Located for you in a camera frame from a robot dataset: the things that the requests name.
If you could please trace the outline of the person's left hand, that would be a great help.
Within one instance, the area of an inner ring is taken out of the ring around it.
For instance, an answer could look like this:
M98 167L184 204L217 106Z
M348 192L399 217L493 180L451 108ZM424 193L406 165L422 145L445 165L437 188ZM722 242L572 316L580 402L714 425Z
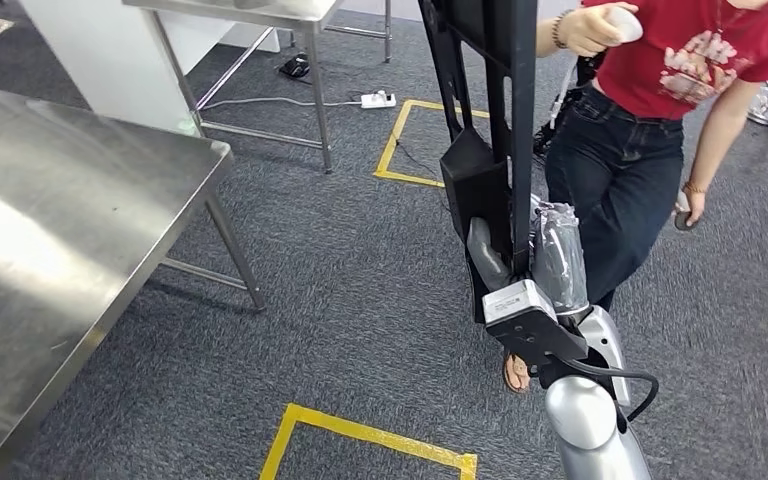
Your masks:
M679 190L673 208L674 226L678 230L691 231L699 225L699 219L695 217L694 211L698 199L705 194L704 189L695 186L685 186Z

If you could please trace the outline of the person's right hand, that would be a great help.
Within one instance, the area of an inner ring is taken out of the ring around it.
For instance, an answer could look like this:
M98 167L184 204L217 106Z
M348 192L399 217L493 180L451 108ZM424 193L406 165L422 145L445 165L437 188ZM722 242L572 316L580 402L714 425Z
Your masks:
M554 43L579 56L593 57L622 43L622 32L608 21L614 8L635 14L638 7L626 2L604 3L570 11L555 23Z

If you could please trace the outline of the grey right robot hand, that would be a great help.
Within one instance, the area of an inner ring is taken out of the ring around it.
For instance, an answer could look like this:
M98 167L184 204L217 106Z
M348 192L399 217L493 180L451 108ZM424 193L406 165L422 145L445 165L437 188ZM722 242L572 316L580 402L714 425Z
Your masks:
M580 243L579 219L566 203L530 199L531 263L529 272L561 316L590 308L586 268ZM484 285L493 292L514 282L514 275L492 248L490 226L482 218L470 220L466 247Z

